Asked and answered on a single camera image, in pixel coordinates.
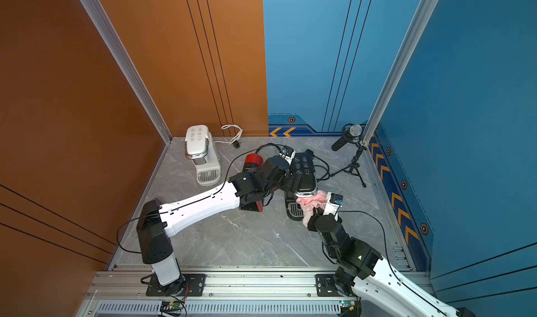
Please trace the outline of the black coffee machine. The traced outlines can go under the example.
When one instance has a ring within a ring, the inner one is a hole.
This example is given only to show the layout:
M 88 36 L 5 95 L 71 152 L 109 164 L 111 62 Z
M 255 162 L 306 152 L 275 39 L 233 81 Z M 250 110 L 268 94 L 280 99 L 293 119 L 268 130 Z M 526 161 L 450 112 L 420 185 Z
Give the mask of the black coffee machine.
M 289 219 L 301 221 L 304 218 L 299 198 L 310 198 L 317 194 L 317 178 L 313 164 L 313 152 L 296 153 L 291 162 L 291 189 L 285 192 L 285 210 Z

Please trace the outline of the pink striped towel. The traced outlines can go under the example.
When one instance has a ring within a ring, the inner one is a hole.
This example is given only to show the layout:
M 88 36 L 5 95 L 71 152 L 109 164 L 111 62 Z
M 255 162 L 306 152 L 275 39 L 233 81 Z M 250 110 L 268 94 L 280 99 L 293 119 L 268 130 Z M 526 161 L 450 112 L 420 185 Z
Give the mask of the pink striped towel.
M 303 212 L 302 223 L 304 226 L 308 226 L 308 223 L 314 215 L 314 209 L 324 210 L 327 199 L 327 192 L 318 191 L 315 196 L 309 198 L 297 198 L 296 202 L 300 205 Z

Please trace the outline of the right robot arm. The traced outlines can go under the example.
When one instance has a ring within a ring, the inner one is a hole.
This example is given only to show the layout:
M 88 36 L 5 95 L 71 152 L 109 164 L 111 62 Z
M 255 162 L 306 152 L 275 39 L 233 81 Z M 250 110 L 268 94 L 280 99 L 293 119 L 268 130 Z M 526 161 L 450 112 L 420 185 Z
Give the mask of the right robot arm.
M 442 302 L 412 282 L 371 245 L 351 237 L 332 214 L 313 216 L 308 229 L 320 234 L 322 249 L 338 265 L 334 286 L 344 296 L 364 298 L 392 316 L 474 316 Z

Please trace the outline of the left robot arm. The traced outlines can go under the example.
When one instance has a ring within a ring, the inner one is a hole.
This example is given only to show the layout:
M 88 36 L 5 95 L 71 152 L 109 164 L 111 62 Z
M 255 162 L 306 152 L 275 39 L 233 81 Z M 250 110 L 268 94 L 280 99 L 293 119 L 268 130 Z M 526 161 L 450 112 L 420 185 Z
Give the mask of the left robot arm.
M 143 263 L 152 268 L 148 294 L 175 295 L 186 287 L 171 243 L 181 230 L 230 209 L 261 212 L 268 204 L 264 199 L 275 191 L 296 191 L 300 174 L 291 172 L 295 155 L 287 146 L 267 160 L 251 153 L 242 172 L 212 190 L 175 203 L 145 203 L 136 232 Z

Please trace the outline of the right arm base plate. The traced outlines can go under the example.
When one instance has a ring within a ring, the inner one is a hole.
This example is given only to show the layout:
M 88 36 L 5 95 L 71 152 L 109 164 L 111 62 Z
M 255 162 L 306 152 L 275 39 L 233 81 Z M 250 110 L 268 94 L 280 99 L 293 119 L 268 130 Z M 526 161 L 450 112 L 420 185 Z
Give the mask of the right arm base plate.
M 344 273 L 316 274 L 318 297 L 362 297 L 372 287 L 357 276 Z

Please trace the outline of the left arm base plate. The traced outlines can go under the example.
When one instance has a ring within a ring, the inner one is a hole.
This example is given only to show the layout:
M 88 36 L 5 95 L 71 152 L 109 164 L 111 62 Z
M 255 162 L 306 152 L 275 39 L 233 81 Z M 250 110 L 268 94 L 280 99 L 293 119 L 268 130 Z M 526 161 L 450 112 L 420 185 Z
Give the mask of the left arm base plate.
M 155 274 L 141 278 L 141 283 L 147 286 L 146 295 L 148 297 L 171 297 L 177 295 L 186 297 L 201 297 L 203 295 L 205 282 L 205 274 L 182 273 L 178 280 L 175 280 L 166 286 L 163 286 L 159 283 Z

